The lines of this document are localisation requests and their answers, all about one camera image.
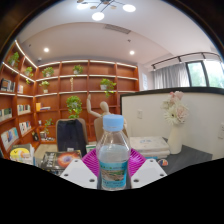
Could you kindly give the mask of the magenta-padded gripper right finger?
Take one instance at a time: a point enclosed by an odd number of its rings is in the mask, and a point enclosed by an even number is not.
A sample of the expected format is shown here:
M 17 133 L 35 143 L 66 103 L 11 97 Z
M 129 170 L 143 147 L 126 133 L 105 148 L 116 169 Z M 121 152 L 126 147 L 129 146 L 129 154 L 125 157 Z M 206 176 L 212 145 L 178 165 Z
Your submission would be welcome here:
M 155 159 L 146 159 L 132 149 L 129 158 L 129 177 L 132 189 L 141 188 L 166 176 Z

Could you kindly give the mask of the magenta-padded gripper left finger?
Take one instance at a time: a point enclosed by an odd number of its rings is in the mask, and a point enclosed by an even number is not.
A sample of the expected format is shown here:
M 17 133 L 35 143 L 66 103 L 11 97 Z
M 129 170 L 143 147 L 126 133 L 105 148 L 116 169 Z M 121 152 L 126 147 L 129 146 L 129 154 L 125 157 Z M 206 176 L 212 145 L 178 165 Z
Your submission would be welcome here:
M 81 159 L 73 159 L 60 177 L 84 188 L 97 188 L 97 176 L 92 173 Z

